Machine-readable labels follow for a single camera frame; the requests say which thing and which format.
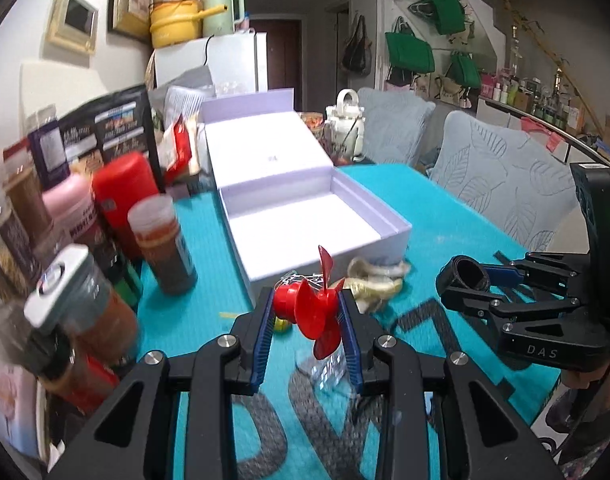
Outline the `brown spice jar clear lid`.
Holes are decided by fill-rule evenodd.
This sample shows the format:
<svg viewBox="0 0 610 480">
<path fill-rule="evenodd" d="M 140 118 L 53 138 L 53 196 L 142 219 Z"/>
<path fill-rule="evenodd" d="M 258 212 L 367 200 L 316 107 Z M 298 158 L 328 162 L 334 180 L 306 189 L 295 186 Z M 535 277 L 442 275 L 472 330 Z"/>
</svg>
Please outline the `brown spice jar clear lid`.
<svg viewBox="0 0 610 480">
<path fill-rule="evenodd" d="M 189 292 L 198 274 L 171 196 L 144 198 L 130 208 L 127 220 L 160 289 L 168 295 Z"/>
</svg>

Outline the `red flower hair clip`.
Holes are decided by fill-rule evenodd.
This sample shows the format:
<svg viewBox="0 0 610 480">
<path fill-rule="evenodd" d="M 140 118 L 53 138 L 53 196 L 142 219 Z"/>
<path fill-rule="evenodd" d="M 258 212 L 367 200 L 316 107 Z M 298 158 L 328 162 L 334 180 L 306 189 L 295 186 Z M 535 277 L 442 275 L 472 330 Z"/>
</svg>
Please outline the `red flower hair clip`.
<svg viewBox="0 0 610 480">
<path fill-rule="evenodd" d="M 284 278 L 273 289 L 273 310 L 276 318 L 299 328 L 301 334 L 314 341 L 313 355 L 322 360 L 341 344 L 341 328 L 337 320 L 339 300 L 344 278 L 331 284 L 334 260 L 326 248 L 318 246 L 321 285 L 314 279 L 302 276 Z"/>
</svg>

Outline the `purple label jar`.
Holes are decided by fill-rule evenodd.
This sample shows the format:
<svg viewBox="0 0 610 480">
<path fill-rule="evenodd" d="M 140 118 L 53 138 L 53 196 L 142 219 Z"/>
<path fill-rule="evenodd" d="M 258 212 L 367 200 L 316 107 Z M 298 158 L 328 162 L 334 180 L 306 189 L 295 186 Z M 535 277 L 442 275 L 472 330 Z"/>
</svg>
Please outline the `purple label jar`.
<svg viewBox="0 0 610 480">
<path fill-rule="evenodd" d="M 66 149 L 56 118 L 43 124 L 36 117 L 26 120 L 28 143 L 38 179 L 44 191 L 49 191 L 70 176 Z"/>
</svg>

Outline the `clear plastic hair clip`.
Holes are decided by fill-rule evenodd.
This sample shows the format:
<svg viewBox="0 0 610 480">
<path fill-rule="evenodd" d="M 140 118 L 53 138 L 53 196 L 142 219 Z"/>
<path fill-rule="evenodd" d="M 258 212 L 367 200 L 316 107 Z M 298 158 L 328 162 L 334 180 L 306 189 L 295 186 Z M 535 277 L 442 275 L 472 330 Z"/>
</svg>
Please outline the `clear plastic hair clip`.
<svg viewBox="0 0 610 480">
<path fill-rule="evenodd" d="M 315 390 L 331 391 L 341 384 L 347 372 L 344 350 L 339 347 L 322 360 L 308 358 L 299 369 Z"/>
</svg>

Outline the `wall intercom panel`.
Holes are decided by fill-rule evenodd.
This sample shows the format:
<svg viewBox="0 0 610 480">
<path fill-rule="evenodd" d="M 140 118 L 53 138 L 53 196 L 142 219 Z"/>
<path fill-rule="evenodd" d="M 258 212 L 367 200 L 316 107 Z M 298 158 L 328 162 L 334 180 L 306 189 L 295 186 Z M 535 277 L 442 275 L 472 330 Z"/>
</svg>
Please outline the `wall intercom panel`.
<svg viewBox="0 0 610 480">
<path fill-rule="evenodd" d="M 86 0 L 55 0 L 46 32 L 54 46 L 84 55 L 96 53 L 98 10 Z"/>
</svg>

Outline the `beige marbled wave clip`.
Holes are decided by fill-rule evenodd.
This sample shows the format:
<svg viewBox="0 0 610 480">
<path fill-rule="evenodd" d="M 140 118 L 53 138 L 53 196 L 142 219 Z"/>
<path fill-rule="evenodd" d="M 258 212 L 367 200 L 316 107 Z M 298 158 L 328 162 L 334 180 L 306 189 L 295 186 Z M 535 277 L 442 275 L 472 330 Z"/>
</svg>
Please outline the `beige marbled wave clip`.
<svg viewBox="0 0 610 480">
<path fill-rule="evenodd" d="M 371 263 L 366 259 L 356 257 L 347 267 L 348 278 L 360 278 L 360 280 L 376 280 L 377 278 L 388 278 L 389 280 L 402 280 L 411 270 L 411 264 L 401 260 L 393 266 L 382 266 L 382 264 Z"/>
</svg>

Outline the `cream claw hair clip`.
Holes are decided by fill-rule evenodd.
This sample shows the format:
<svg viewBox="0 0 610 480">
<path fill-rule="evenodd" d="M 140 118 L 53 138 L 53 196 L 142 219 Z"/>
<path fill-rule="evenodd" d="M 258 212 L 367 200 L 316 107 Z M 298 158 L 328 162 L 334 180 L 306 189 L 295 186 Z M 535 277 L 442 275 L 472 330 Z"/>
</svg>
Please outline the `cream claw hair clip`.
<svg viewBox="0 0 610 480">
<path fill-rule="evenodd" d="M 380 310 L 387 301 L 401 292 L 404 281 L 401 278 L 392 280 L 363 280 L 362 278 L 345 278 L 344 289 L 349 289 L 360 313 L 373 313 Z"/>
</svg>

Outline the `black snack pouch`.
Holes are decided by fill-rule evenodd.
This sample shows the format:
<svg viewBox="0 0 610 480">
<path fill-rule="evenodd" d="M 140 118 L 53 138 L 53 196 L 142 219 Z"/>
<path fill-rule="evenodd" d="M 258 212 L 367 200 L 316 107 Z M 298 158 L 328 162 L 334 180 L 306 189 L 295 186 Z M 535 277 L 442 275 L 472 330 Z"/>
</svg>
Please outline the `black snack pouch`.
<svg viewBox="0 0 610 480">
<path fill-rule="evenodd" d="M 66 161 L 73 171 L 94 174 L 112 160 L 142 153 L 160 191 L 164 188 L 157 157 L 148 90 L 144 84 L 91 100 L 59 119 Z"/>
</svg>

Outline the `grey leaf cushion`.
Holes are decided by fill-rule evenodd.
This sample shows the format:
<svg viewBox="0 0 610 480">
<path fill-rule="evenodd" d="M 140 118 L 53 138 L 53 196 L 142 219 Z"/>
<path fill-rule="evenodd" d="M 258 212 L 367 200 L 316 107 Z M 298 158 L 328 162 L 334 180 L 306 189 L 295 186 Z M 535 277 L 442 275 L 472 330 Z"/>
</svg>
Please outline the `grey leaf cushion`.
<svg viewBox="0 0 610 480">
<path fill-rule="evenodd" d="M 518 244 L 545 252 L 578 206 L 570 167 L 523 131 L 449 113 L 431 180 Z"/>
<path fill-rule="evenodd" d="M 436 105 L 411 91 L 361 88 L 365 133 L 363 155 L 376 164 L 413 166 Z"/>
</svg>

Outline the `teal bubble mailer mat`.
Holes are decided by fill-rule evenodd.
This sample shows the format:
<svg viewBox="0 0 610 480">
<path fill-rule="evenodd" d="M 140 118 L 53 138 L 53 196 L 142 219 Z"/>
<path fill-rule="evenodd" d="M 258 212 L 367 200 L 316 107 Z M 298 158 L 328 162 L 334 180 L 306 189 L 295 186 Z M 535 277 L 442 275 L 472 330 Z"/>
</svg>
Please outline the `teal bubble mailer mat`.
<svg viewBox="0 0 610 480">
<path fill-rule="evenodd" d="M 533 422 L 550 398 L 558 372 L 497 356 L 484 324 L 446 310 L 434 284 L 451 257 L 515 257 L 521 246 L 410 169 L 364 166 L 351 175 L 411 224 L 406 250 L 411 271 L 401 292 L 377 315 L 382 330 L 430 356 L 465 353 L 518 414 Z M 184 200 L 178 212 L 198 284 L 192 292 L 172 297 L 147 276 L 138 307 L 140 348 L 167 356 L 198 350 L 228 332 L 233 317 L 250 307 L 215 195 Z M 309 292 L 288 310 L 297 324 L 273 335 L 261 389 L 233 399 L 238 474 L 243 479 L 371 479 L 377 470 L 381 400 L 359 399 L 346 367 L 333 372 L 323 387 L 314 386 L 305 373 L 315 362 L 316 348 L 336 359 L 343 356 L 341 302 L 325 289 Z"/>
</svg>

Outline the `lavender open gift box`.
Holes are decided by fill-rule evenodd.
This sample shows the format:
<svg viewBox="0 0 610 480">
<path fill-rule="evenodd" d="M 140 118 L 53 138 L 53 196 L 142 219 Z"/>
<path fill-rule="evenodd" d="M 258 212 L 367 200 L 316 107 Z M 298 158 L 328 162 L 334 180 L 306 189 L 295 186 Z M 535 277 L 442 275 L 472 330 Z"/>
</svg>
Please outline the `lavender open gift box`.
<svg viewBox="0 0 610 480">
<path fill-rule="evenodd" d="M 294 110 L 292 90 L 209 100 L 200 115 L 251 300 L 291 271 L 318 272 L 320 247 L 336 280 L 355 257 L 380 266 L 404 259 L 410 223 L 333 166 Z"/>
</svg>

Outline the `red cylindrical canister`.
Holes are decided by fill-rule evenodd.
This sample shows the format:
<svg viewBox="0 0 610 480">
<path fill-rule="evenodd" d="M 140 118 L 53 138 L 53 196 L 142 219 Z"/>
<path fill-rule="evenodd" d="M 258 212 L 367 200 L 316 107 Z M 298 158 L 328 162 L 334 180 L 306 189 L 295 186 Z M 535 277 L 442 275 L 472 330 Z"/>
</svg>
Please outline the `red cylindrical canister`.
<svg viewBox="0 0 610 480">
<path fill-rule="evenodd" d="M 148 159 L 131 152 L 112 160 L 92 177 L 92 194 L 124 255 L 140 258 L 127 214 L 141 200 L 159 194 Z"/>
</svg>

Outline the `grey leaf cushion near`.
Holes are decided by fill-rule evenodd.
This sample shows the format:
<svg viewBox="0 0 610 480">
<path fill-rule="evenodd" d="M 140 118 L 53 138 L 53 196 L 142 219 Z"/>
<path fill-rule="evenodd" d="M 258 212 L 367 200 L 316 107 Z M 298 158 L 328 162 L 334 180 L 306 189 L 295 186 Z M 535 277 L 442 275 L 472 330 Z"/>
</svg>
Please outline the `grey leaf cushion near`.
<svg viewBox="0 0 610 480">
<path fill-rule="evenodd" d="M 570 167 L 523 131 L 449 113 L 431 180 L 518 244 L 545 252 L 578 206 Z"/>
</svg>

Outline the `green tote bag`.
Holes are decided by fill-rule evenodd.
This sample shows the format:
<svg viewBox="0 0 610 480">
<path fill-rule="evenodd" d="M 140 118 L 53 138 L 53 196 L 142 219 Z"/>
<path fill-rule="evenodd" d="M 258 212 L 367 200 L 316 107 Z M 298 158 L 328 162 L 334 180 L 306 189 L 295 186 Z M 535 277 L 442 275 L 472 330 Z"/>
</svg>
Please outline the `green tote bag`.
<svg viewBox="0 0 610 480">
<path fill-rule="evenodd" d="M 418 38 L 405 18 L 398 16 L 393 29 L 386 32 L 385 41 L 392 68 L 414 74 L 431 74 L 435 60 L 431 46 Z"/>
</svg>

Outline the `white refrigerator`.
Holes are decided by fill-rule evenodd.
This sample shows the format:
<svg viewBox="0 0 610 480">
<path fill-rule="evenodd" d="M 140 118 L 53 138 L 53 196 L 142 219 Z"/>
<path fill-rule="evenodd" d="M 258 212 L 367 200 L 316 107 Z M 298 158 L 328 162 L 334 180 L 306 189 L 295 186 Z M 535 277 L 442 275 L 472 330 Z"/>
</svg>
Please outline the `white refrigerator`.
<svg viewBox="0 0 610 480">
<path fill-rule="evenodd" d="M 268 90 L 267 35 L 237 32 L 201 38 L 154 51 L 157 84 L 167 84 L 187 70 L 209 67 L 213 84 L 234 84 L 244 93 Z"/>
</svg>

